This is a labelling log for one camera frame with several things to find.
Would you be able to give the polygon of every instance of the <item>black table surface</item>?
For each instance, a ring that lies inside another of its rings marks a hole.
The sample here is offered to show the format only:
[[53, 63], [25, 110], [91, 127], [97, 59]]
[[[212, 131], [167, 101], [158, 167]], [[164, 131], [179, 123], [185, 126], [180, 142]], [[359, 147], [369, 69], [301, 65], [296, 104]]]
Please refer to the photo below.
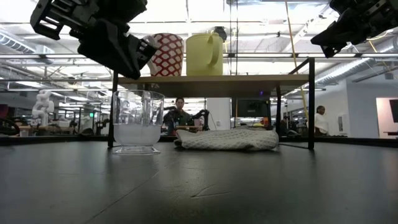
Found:
[[398, 151], [179, 151], [105, 142], [0, 147], [0, 223], [398, 223]]

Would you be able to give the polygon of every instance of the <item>white knit cloth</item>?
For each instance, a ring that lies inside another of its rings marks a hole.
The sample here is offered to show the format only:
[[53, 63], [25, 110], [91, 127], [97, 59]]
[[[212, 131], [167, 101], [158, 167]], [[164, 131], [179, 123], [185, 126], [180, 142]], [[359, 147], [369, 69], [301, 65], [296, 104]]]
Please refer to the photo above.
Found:
[[276, 132], [254, 131], [253, 129], [203, 131], [198, 133], [178, 130], [177, 137], [178, 139], [174, 143], [185, 149], [260, 151], [273, 149], [279, 143]]

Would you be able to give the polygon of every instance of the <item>shelf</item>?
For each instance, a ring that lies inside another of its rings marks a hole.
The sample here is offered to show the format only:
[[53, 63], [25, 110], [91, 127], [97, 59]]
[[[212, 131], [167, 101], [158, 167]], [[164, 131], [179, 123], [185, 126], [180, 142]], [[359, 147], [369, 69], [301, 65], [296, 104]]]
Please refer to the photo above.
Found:
[[308, 75], [223, 75], [203, 77], [119, 78], [127, 89], [150, 90], [166, 97], [256, 97], [275, 96], [276, 86], [286, 94], [308, 82]]

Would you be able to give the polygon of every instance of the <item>ceiling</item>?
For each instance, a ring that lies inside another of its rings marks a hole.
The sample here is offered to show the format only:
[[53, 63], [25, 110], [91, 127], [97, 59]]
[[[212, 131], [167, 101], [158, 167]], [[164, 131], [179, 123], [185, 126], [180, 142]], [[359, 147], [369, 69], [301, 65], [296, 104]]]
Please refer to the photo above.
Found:
[[[161, 32], [170, 32], [180, 35], [183, 39], [199, 33], [210, 33], [215, 26], [225, 27], [228, 34], [226, 52], [250, 52], [250, 53], [282, 53], [291, 52], [289, 39], [289, 25], [285, 3], [275, 1], [242, 1], [251, 2], [230, 7], [226, 0], [148, 0], [147, 10], [138, 15], [130, 23], [129, 33], [143, 37]], [[328, 7], [327, 1], [288, 1], [289, 16], [292, 35], [301, 34], [296, 38], [294, 47], [296, 52], [321, 53], [317, 45], [312, 45], [310, 39], [325, 30], [338, 14]], [[0, 7], [0, 32], [7, 32], [28, 46], [44, 45], [55, 54], [76, 54], [79, 42], [68, 35], [69, 28], [64, 27], [61, 32], [61, 40], [55, 41], [41, 35], [37, 35], [31, 28], [30, 15], [37, 1], [34, 0], [2, 0]], [[392, 36], [392, 33], [383, 38], [374, 40], [377, 45]], [[364, 52], [371, 48], [367, 42], [354, 47], [348, 47], [342, 52]], [[16, 54], [15, 50], [0, 45], [0, 54]], [[45, 67], [27, 66], [29, 62], [12, 60], [8, 61], [17, 66], [23, 66], [27, 70], [39, 76], [44, 76]], [[317, 73], [320, 73], [336, 62], [318, 62]], [[245, 61], [238, 63], [238, 75], [268, 75], [288, 73], [295, 67], [293, 60], [279, 61]], [[236, 64], [224, 63], [224, 74], [236, 74]], [[80, 78], [110, 78], [111, 72], [106, 68], [94, 66], [47, 66], [47, 72], [52, 73], [52, 78], [80, 77]], [[149, 75], [149, 69], [144, 67], [143, 76]], [[301, 69], [301, 73], [308, 73], [308, 67]], [[81, 83], [76, 85], [60, 84], [62, 88], [81, 88]], [[100, 83], [100, 88], [110, 88], [111, 82]]]

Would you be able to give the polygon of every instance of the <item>red and white patterned mug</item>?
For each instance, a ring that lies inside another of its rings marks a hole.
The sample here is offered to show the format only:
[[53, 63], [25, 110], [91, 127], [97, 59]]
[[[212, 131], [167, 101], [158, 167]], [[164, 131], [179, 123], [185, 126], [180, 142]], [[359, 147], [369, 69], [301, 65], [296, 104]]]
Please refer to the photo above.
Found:
[[160, 46], [150, 63], [151, 76], [181, 76], [184, 40], [175, 34], [154, 34], [152, 37]]

